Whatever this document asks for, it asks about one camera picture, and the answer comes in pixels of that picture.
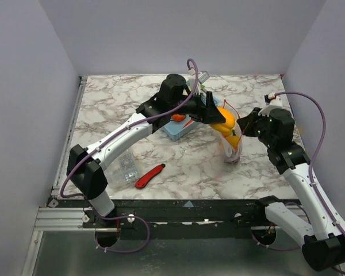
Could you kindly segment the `purple cabbage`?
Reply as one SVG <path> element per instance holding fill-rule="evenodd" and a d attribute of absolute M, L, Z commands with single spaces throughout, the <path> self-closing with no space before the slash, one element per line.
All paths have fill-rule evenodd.
<path fill-rule="evenodd" d="M 228 164 L 236 164 L 240 160 L 240 156 L 230 156 L 230 157 L 225 157 L 224 162 Z"/>

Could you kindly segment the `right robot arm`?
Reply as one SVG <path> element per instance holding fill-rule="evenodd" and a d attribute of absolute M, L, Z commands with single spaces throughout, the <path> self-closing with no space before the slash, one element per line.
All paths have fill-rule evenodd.
<path fill-rule="evenodd" d="M 295 191 L 309 221 L 299 218 L 274 196 L 258 200 L 254 221 L 259 225 L 271 222 L 284 230 L 315 271 L 345 264 L 345 221 L 323 192 L 304 149 L 293 140 L 291 113 L 281 108 L 265 116 L 259 112 L 260 108 L 255 108 L 237 124 L 245 136 L 256 137 L 267 147 L 270 162 Z"/>

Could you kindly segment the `yellow bell pepper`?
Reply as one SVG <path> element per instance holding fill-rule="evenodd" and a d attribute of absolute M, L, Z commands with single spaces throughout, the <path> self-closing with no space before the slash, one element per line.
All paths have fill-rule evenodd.
<path fill-rule="evenodd" d="M 224 137 L 232 135 L 232 131 L 235 127 L 236 119 L 235 116 L 228 110 L 218 107 L 219 112 L 225 118 L 224 123 L 210 124 L 210 127 L 215 131 L 220 132 Z"/>

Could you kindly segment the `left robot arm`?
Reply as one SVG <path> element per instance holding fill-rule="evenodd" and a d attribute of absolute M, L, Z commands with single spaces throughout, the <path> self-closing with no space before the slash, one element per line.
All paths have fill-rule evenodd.
<path fill-rule="evenodd" d="M 224 123 L 225 118 L 216 106 L 212 92 L 201 92 L 207 72 L 190 73 L 191 80 L 169 74 L 159 91 L 141 103 L 136 111 L 115 131 L 103 139 L 70 150 L 66 181 L 71 181 L 97 212 L 96 220 L 103 227 L 115 223 L 115 205 L 106 192 L 105 170 L 134 143 L 155 133 L 170 122 L 173 114 L 187 114 L 203 124 Z"/>

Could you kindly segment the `yellow lemon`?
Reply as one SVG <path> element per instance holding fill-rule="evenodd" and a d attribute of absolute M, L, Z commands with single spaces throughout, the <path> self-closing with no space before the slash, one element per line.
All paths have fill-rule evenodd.
<path fill-rule="evenodd" d="M 235 149 L 238 149 L 240 143 L 240 137 L 237 135 L 227 136 L 226 141 Z"/>

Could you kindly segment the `clear zip top bag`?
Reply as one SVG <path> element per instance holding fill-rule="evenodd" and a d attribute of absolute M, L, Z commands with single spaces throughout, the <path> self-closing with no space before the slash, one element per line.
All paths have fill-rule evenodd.
<path fill-rule="evenodd" d="M 240 137 L 240 143 L 238 146 L 238 149 L 235 150 L 225 139 L 225 137 L 218 131 L 215 132 L 216 137 L 219 142 L 219 148 L 221 149 L 221 153 L 223 156 L 223 159 L 227 156 L 241 156 L 242 149 L 243 149 L 243 138 L 242 138 L 242 131 L 239 127 L 238 123 L 235 123 L 235 127 L 232 131 L 232 135 L 237 135 Z"/>

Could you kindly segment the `blue plastic basket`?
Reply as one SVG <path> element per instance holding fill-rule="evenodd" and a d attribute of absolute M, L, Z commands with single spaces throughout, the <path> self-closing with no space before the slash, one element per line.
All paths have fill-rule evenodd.
<path fill-rule="evenodd" d="M 175 122 L 171 116 L 176 114 L 165 115 L 158 119 L 160 129 L 163 130 L 172 141 L 179 140 L 182 136 L 188 134 L 198 124 L 204 124 L 204 107 L 206 101 L 206 94 L 192 96 L 186 104 L 184 104 L 180 111 L 185 111 L 181 115 L 186 115 L 186 119 L 181 122 Z M 183 126 L 189 121 L 193 120 L 194 123 L 183 129 Z"/>

